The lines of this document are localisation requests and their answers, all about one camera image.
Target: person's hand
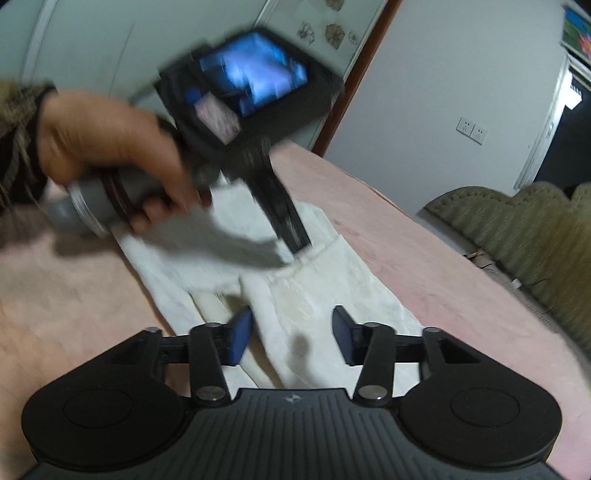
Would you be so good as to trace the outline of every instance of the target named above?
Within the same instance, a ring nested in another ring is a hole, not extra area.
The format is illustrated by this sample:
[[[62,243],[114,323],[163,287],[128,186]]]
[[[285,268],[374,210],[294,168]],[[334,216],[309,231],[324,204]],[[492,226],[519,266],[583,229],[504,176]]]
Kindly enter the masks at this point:
[[[136,232],[211,202],[209,195],[201,202],[173,139],[159,129],[154,113],[103,96],[68,90],[47,94],[40,107],[37,152],[42,171],[59,185],[92,167],[129,163],[159,179],[174,203],[148,199],[144,214],[131,219]]]

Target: camouflage sleeve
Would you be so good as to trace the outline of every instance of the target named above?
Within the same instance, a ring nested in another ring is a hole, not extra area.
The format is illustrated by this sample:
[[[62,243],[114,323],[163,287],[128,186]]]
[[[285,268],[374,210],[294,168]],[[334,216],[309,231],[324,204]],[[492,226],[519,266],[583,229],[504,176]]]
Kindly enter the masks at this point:
[[[34,203],[47,178],[37,157],[38,108],[52,86],[0,80],[0,213],[13,203]]]

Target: white fabric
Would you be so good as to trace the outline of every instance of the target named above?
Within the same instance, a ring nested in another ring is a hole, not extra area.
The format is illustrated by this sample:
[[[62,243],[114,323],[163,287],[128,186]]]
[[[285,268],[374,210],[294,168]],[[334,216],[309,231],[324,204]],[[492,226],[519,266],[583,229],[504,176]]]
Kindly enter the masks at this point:
[[[360,367],[345,365],[332,336],[332,310],[359,323],[420,335],[411,312],[370,272],[322,210],[297,209],[313,247],[294,259],[243,184],[216,189],[208,212],[172,218],[142,237],[118,241],[174,331],[225,322],[252,307],[254,335],[240,367],[225,368],[240,387],[338,388],[350,393]],[[397,365],[395,395],[418,382],[416,365]]]

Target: electrical socket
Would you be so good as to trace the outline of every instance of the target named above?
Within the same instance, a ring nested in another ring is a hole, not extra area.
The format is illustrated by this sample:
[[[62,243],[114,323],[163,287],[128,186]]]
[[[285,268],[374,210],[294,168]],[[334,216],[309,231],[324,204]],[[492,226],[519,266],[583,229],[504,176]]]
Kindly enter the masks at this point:
[[[486,136],[488,135],[488,130],[484,127],[480,127],[479,125],[475,125],[474,130],[470,134],[470,138],[473,139],[476,143],[482,145],[484,140],[486,140]]]
[[[472,130],[474,130],[474,122],[470,122],[467,118],[462,117],[460,118],[460,123],[458,123],[456,130],[469,137]]]

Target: device screen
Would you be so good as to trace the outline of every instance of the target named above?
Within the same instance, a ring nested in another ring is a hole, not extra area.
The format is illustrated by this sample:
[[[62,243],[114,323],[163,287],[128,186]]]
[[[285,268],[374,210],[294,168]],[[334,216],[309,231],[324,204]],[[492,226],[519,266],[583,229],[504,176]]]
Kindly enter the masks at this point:
[[[224,92],[221,100],[243,117],[308,83],[306,67],[258,32],[199,62],[205,75]]]

